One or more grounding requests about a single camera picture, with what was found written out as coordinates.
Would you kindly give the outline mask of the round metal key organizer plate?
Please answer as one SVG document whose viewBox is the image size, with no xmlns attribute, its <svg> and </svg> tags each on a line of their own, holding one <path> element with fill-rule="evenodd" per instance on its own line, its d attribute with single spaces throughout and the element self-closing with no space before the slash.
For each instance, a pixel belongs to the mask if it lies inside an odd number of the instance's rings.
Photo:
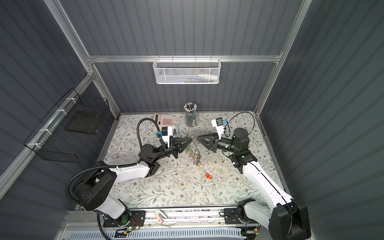
<svg viewBox="0 0 384 240">
<path fill-rule="evenodd" d="M 193 162 L 194 166 L 200 166 L 202 155 L 200 147 L 196 141 L 192 141 L 185 149 L 185 152 L 188 154 L 188 157 Z"/>
</svg>

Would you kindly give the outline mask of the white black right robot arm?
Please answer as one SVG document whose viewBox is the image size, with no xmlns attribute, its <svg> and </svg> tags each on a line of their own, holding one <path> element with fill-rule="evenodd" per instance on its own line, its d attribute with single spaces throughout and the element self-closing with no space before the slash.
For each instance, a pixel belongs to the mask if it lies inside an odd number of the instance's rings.
<svg viewBox="0 0 384 240">
<path fill-rule="evenodd" d="M 253 199 L 240 201 L 237 211 L 242 222 L 261 224 L 274 240 L 307 240 L 311 237 L 308 207 L 304 202 L 294 200 L 264 171 L 249 149 L 250 139 L 246 129 L 235 129 L 230 139 L 209 133 L 198 136 L 197 141 L 212 152 L 229 152 L 234 167 L 257 186 L 266 201 L 267 207 Z"/>
</svg>

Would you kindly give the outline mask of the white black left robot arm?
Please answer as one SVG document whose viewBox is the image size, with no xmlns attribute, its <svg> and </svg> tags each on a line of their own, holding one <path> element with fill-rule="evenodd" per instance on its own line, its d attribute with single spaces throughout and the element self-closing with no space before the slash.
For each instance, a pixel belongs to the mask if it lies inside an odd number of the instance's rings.
<svg viewBox="0 0 384 240">
<path fill-rule="evenodd" d="M 120 182 L 154 175 L 160 168 L 159 159 L 182 153 L 193 141 L 192 137 L 169 138 L 166 144 L 159 139 L 161 145 L 155 147 L 145 144 L 141 147 L 139 161 L 126 165 L 107 165 L 100 162 L 75 174 L 66 184 L 65 194 L 68 199 L 87 211 L 105 214 L 116 220 L 129 212 L 122 201 L 114 198 L 110 191 Z"/>
</svg>

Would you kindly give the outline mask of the light blue stapler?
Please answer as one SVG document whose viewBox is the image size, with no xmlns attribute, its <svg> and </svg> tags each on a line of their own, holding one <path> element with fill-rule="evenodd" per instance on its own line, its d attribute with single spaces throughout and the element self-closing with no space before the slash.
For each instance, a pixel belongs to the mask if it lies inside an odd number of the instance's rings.
<svg viewBox="0 0 384 240">
<path fill-rule="evenodd" d="M 173 125 L 173 136 L 178 137 L 179 136 L 179 127 L 177 125 Z"/>
</svg>

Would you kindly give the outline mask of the pink desk calculator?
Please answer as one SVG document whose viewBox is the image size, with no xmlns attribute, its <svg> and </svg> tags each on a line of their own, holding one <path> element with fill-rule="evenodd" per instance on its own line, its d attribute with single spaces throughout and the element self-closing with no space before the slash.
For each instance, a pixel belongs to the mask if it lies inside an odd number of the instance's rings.
<svg viewBox="0 0 384 240">
<path fill-rule="evenodd" d="M 170 114 L 154 114 L 154 120 L 159 127 L 170 127 L 174 124 L 174 116 Z"/>
</svg>

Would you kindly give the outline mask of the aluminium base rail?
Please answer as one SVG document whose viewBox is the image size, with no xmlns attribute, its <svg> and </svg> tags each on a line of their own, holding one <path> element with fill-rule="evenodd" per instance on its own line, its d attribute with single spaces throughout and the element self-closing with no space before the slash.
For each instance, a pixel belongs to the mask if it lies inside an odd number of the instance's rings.
<svg viewBox="0 0 384 240">
<path fill-rule="evenodd" d="M 234 205 L 131 209 L 119 219 L 69 211 L 57 240 L 269 240 L 255 221 L 242 222 Z"/>
</svg>

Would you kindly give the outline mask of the clear pen cup with pens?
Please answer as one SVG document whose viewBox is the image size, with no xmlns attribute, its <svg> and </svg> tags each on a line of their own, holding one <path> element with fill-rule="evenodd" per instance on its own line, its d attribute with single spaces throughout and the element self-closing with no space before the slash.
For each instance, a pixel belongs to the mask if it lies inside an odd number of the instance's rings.
<svg viewBox="0 0 384 240">
<path fill-rule="evenodd" d="M 197 111 L 197 105 L 193 102 L 188 102 L 184 105 L 184 110 L 186 114 L 186 125 L 188 127 L 193 126 L 193 122 L 195 120 L 195 115 Z"/>
</svg>

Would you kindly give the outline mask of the white bottle in basket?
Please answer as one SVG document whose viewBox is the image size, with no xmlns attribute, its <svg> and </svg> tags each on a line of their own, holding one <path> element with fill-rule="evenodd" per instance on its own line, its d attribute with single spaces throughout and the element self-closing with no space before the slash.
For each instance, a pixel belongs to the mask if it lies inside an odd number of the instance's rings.
<svg viewBox="0 0 384 240">
<path fill-rule="evenodd" d="M 213 74 L 198 74 L 198 77 L 201 79 L 208 80 L 210 82 L 219 80 L 219 76 Z"/>
</svg>

